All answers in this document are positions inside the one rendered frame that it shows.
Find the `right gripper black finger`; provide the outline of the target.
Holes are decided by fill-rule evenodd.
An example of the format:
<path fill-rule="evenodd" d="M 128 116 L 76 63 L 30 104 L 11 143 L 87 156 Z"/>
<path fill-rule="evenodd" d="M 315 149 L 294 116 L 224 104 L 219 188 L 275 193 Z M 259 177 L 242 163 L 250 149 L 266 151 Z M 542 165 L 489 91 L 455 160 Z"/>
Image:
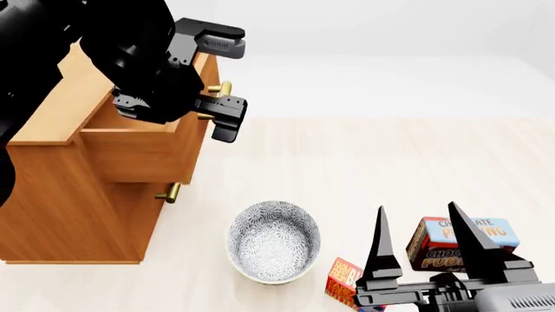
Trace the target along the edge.
<path fill-rule="evenodd" d="M 532 262 L 500 248 L 455 202 L 450 202 L 447 207 L 470 278 L 485 280 L 487 283 L 539 281 Z"/>
<path fill-rule="evenodd" d="M 371 249 L 356 287 L 362 290 L 395 289 L 402 267 L 395 258 L 385 208 L 378 208 Z"/>

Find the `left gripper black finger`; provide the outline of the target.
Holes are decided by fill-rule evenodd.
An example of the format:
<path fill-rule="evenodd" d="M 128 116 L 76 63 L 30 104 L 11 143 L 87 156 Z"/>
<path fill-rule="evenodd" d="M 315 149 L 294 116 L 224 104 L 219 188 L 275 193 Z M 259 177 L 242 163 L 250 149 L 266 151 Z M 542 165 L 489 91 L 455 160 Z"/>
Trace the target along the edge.
<path fill-rule="evenodd" d="M 239 129 L 245 118 L 245 113 L 233 116 L 225 114 L 212 114 L 214 129 L 212 139 L 225 143 L 233 143 L 237 139 Z"/>
<path fill-rule="evenodd" d="M 119 88 L 112 89 L 113 105 L 118 114 L 129 119 L 144 119 L 150 107 L 141 98 L 124 93 Z"/>

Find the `red yellow butter box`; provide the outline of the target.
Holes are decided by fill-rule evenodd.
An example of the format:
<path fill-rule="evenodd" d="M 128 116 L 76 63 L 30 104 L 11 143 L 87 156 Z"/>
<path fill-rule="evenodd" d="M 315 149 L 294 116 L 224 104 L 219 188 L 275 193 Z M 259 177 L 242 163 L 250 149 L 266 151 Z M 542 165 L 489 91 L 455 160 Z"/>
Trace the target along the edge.
<path fill-rule="evenodd" d="M 337 257 L 328 273 L 325 293 L 336 301 L 343 303 L 358 312 L 360 309 L 354 303 L 356 281 L 362 277 L 362 269 Z"/>

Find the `wooden cabinet drawer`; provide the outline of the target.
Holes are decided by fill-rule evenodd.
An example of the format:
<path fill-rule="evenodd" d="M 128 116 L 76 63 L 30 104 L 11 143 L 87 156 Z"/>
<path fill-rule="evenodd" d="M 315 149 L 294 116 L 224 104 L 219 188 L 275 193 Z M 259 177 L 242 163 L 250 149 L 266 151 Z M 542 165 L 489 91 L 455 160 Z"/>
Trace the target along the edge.
<path fill-rule="evenodd" d="M 113 96 L 80 131 L 103 178 L 115 183 L 189 184 L 208 127 L 195 112 L 161 125 L 120 116 Z"/>

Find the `wooden cabinet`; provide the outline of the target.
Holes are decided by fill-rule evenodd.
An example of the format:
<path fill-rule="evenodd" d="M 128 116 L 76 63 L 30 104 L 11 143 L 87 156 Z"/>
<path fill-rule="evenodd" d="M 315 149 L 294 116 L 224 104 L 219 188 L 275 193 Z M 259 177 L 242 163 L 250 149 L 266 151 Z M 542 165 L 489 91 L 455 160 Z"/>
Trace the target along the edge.
<path fill-rule="evenodd" d="M 164 203 L 154 194 L 172 183 L 103 178 L 80 131 L 110 94 L 111 82 L 78 45 L 59 68 L 62 81 L 7 147 L 16 183 L 0 207 L 0 260 L 137 264 Z"/>

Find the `chocolate pudding box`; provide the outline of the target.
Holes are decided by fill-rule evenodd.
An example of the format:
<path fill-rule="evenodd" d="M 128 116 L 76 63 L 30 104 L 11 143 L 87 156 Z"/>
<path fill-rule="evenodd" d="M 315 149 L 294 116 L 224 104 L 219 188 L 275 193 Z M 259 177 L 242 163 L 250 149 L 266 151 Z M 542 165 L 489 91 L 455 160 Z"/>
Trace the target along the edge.
<path fill-rule="evenodd" d="M 502 249 L 512 252 L 520 244 L 512 226 L 503 218 L 474 218 L 473 222 Z M 415 271 L 466 271 L 449 218 L 422 218 L 406 252 Z"/>

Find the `white patterned bowl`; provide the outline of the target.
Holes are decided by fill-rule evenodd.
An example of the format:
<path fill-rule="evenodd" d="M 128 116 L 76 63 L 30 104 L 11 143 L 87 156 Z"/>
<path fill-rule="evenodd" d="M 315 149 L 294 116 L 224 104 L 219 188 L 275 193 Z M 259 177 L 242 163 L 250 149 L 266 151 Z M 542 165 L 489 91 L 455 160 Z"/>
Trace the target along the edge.
<path fill-rule="evenodd" d="M 314 218 L 290 202 L 250 205 L 226 233 L 226 253 L 244 277 L 263 285 L 292 283 L 316 261 L 321 234 Z"/>

